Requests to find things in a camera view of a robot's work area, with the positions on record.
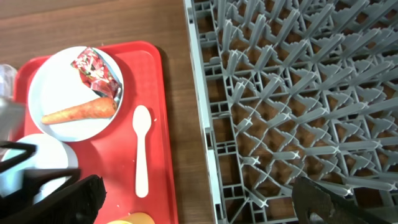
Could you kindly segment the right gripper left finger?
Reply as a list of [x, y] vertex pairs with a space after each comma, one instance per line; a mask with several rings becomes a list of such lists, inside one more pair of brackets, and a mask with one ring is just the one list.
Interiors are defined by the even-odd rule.
[[1, 224], [93, 224], [104, 204], [103, 178], [90, 175], [18, 212], [1, 209]]

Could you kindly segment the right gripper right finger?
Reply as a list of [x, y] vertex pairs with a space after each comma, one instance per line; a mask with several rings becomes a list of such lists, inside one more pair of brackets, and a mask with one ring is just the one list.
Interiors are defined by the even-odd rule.
[[296, 179], [292, 201], [300, 224], [390, 224], [306, 177]]

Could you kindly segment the light blue rice bowl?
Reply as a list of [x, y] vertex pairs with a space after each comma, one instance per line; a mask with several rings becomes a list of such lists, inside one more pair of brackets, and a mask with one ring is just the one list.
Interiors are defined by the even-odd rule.
[[1, 196], [13, 194], [22, 187], [24, 169], [77, 168], [78, 159], [73, 149], [49, 135], [31, 134], [18, 140], [37, 146], [36, 153], [1, 174]]

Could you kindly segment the orange carrot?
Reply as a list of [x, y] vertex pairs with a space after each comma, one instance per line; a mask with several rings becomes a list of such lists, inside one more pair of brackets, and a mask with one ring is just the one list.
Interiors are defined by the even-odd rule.
[[83, 119], [102, 119], [112, 117], [118, 106], [112, 98], [102, 97], [60, 110], [42, 117], [41, 122], [46, 125], [67, 123]]

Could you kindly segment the red snack wrapper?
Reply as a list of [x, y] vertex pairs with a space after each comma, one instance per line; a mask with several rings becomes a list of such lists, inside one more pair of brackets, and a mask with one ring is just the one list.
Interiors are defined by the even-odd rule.
[[108, 65], [91, 47], [86, 47], [71, 66], [78, 71], [82, 83], [100, 97], [115, 98], [121, 90]]

